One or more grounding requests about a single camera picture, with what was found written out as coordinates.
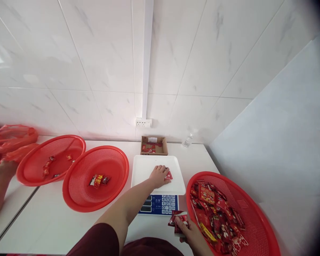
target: wall socket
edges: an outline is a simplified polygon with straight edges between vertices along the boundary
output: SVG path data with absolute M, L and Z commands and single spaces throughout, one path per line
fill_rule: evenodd
M 137 118 L 136 119 L 136 127 L 143 127 L 143 128 L 151 128 L 152 127 L 152 119 L 147 118 L 147 119 L 141 119 Z

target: red colander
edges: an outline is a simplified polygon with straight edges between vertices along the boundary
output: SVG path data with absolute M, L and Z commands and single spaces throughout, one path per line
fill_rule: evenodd
M 50 139 L 32 149 L 20 162 L 17 179 L 25 186 L 42 186 L 63 178 L 66 171 L 85 152 L 84 139 L 76 135 L 63 135 Z M 54 156 L 49 166 L 49 174 L 43 176 L 43 167 L 50 156 Z
M 110 176 L 107 185 L 98 188 L 89 183 L 95 175 Z M 66 204 L 77 212 L 93 212 L 113 201 L 126 184 L 129 162 L 122 150 L 99 146 L 81 155 L 67 172 L 63 182 Z
M 250 196 L 236 183 L 225 176 L 215 172 L 199 172 L 195 174 L 187 185 L 186 203 L 190 219 L 196 223 L 196 218 L 191 205 L 190 190 L 197 180 L 204 180 L 215 185 L 223 192 L 231 207 L 242 216 L 246 231 L 242 231 L 244 238 L 249 243 L 242 248 L 238 256 L 280 256 L 280 250 L 274 232 L 265 215 Z M 216 256 L 218 254 L 211 246 L 210 249 Z

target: cardboard box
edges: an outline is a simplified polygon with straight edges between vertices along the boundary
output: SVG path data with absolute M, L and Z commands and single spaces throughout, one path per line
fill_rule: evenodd
M 142 146 L 145 145 L 146 148 L 150 148 L 151 145 L 147 143 L 162 143 L 162 146 L 155 145 L 155 153 L 142 152 Z M 157 136 L 142 136 L 141 137 L 141 153 L 140 155 L 168 155 L 166 137 Z

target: plastic water bottle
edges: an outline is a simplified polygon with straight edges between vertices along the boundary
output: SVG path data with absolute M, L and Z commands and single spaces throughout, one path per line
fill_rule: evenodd
M 193 141 L 193 133 L 190 133 L 187 138 L 182 142 L 182 146 L 188 148 Z

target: hand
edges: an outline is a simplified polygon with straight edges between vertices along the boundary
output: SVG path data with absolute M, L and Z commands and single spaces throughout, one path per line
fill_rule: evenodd
M 154 183 L 155 188 L 160 188 L 165 184 L 170 183 L 170 180 L 165 180 L 166 175 L 169 172 L 169 168 L 166 168 L 165 165 L 157 165 L 154 167 L 154 170 L 149 176 L 149 180 Z
M 15 161 L 2 161 L 0 164 L 0 182 L 10 182 L 18 168 Z
M 187 220 L 188 228 L 178 217 L 175 217 L 175 222 L 186 236 L 185 238 L 180 238 L 180 242 L 186 242 L 191 247 L 194 255 L 213 256 L 205 238 L 193 221 Z

